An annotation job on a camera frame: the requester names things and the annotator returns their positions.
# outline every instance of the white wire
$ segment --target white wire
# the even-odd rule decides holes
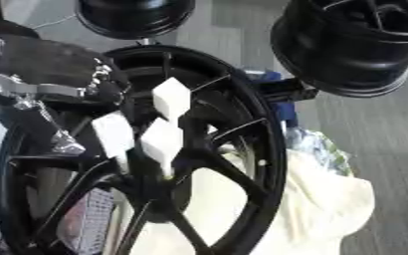
[[[37,30],[37,29],[41,29],[41,28],[45,28],[45,27],[49,27],[49,26],[58,25],[58,24],[61,24],[61,23],[65,22],[65,21],[71,20],[74,17],[76,17],[75,14],[70,15],[68,17],[65,17],[65,18],[63,18],[63,19],[61,19],[59,21],[48,22],[48,23],[45,23],[45,24],[42,24],[42,25],[38,25],[37,27],[34,27],[32,29]]]

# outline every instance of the gray floor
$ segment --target gray floor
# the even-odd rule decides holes
[[[73,0],[7,2],[9,17],[30,26],[74,12]],[[159,40],[210,53],[238,67],[283,70],[269,47],[269,31],[286,2],[197,0],[191,20]],[[76,19],[42,28],[40,33],[98,51],[132,44],[96,36]],[[358,175],[375,187],[374,216],[363,230],[344,241],[343,254],[408,255],[408,83],[396,93],[373,100],[322,94],[316,101],[299,104],[299,110],[303,125],[323,131],[350,152]]]

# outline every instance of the black rim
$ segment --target black rim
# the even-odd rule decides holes
[[[153,20],[152,23],[150,24],[141,25],[140,22],[134,22],[134,24],[137,24],[134,26],[134,28],[137,29],[134,29],[133,31],[130,31],[129,29],[126,29],[124,31],[112,31],[107,28],[97,26],[93,22],[85,18],[81,11],[81,5],[82,5],[81,2],[77,3],[76,14],[78,19],[85,27],[87,27],[88,29],[92,30],[97,34],[121,40],[145,39],[169,33],[180,27],[184,22],[186,22],[188,18],[192,15],[193,10],[195,8],[195,2],[191,1],[190,4],[186,6],[186,9],[183,10],[182,15],[174,16],[171,18],[164,18],[160,20]]]
[[[94,187],[115,188],[125,194],[135,209],[117,254],[128,254],[151,214],[161,214],[188,239],[196,254],[249,254],[263,237],[278,210],[286,180],[286,150],[280,125],[265,101],[244,74],[211,56],[166,46],[135,47],[108,54],[125,70],[135,88],[136,136],[157,117],[147,95],[153,86],[174,76],[193,90],[192,110],[180,121],[186,144],[175,159],[176,176],[171,181],[138,148],[128,157],[132,166],[144,171],[119,172],[112,160],[93,156],[66,157],[38,151],[18,128],[12,128],[0,151],[0,230],[16,254],[74,254],[57,237],[55,229],[68,210]],[[218,131],[208,133],[212,125]],[[91,140],[85,130],[78,139]],[[250,178],[219,152],[222,144],[244,140],[255,152],[255,177]],[[75,171],[64,194],[41,219],[30,215],[26,186],[38,167]],[[177,188],[198,168],[206,167],[239,184],[248,203],[231,229],[208,246],[188,222],[173,199]]]
[[[405,72],[400,76],[399,78],[395,79],[392,83],[386,84],[382,86],[382,84],[374,85],[374,86],[368,86],[368,87],[363,87],[363,86],[352,86],[352,85],[346,85],[346,84],[329,84],[329,83],[324,83],[322,81],[316,80],[313,77],[308,77],[306,74],[296,67],[292,61],[290,61],[287,57],[286,54],[282,53],[280,46],[277,45],[277,33],[275,31],[279,31],[281,29],[281,26],[283,26],[283,22],[279,20],[275,25],[274,28],[272,29],[271,33],[271,45],[274,51],[274,54],[276,55],[277,59],[280,61],[280,63],[283,64],[283,66],[290,71],[292,74],[294,74],[296,77],[304,81],[305,83],[314,86],[315,88],[318,88],[322,91],[332,93],[335,95],[343,96],[343,97],[351,97],[351,98],[375,98],[375,97],[380,97],[384,96],[386,94],[392,93],[399,89],[401,86],[404,85],[408,78],[408,68],[405,70]]]

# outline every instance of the black wheel rim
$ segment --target black wheel rim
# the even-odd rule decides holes
[[[158,171],[135,170],[131,175],[123,175],[112,160],[104,159],[102,153],[94,149],[98,152],[83,157],[34,153],[27,136],[18,127],[11,128],[0,151],[0,230],[7,244],[16,254],[75,254],[57,237],[58,223],[90,190],[112,187],[124,193],[135,209],[117,254],[128,254],[153,208],[184,234],[196,254],[249,254],[278,210],[286,179],[284,139],[268,105],[244,74],[202,53],[149,46],[120,49],[108,56],[127,72],[134,84],[133,125],[139,130],[136,136],[157,117],[146,96],[153,86],[174,76],[192,89],[192,110],[180,121],[186,144],[173,162],[175,178],[160,180]],[[218,131],[209,134],[204,128],[207,125]],[[220,145],[228,141],[235,143],[240,137],[247,140],[257,158],[265,162],[256,165],[254,179],[218,152]],[[153,165],[137,149],[128,157],[131,164],[138,167]],[[30,169],[38,166],[70,169],[78,174],[50,213],[36,220],[30,215],[25,190],[30,176],[32,178]],[[235,224],[213,246],[203,241],[171,195],[201,167],[211,168],[233,180],[249,198]]]

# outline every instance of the black bracket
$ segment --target black bracket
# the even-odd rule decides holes
[[[258,87],[272,104],[313,100],[318,95],[318,89],[305,85],[297,78],[260,83]]]

